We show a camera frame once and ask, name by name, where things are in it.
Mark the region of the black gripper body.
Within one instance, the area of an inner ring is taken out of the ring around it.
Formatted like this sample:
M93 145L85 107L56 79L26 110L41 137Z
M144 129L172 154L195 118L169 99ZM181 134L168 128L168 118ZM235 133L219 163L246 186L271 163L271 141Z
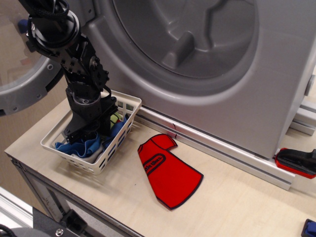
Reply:
M103 98L98 95L93 100L79 98L70 90L67 90L66 94L72 111L72 119L64 129L64 135L69 143L74 143L83 134L99 133L101 116L118 111L117 99L111 94Z

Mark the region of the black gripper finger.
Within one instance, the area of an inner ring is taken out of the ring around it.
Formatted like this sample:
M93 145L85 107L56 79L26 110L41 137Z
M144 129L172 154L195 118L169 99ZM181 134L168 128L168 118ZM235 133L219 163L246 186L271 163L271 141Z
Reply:
M97 132L91 132L88 134L83 134L82 136L80 136L78 139L75 140L75 143L79 143L79 144L85 144L85 143L89 143L89 144L93 144L98 137L98 133Z
M98 129L98 132L102 136L110 134L110 116L111 115L103 115L100 118L100 128Z

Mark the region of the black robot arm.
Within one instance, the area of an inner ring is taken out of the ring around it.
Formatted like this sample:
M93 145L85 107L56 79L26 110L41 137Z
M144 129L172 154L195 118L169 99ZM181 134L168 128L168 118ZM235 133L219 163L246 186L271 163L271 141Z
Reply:
M41 55L57 62L66 78L72 119L64 129L67 142L109 135L110 117L118 111L116 98L106 86L108 71L77 16L65 0L22 0L28 12L28 39Z

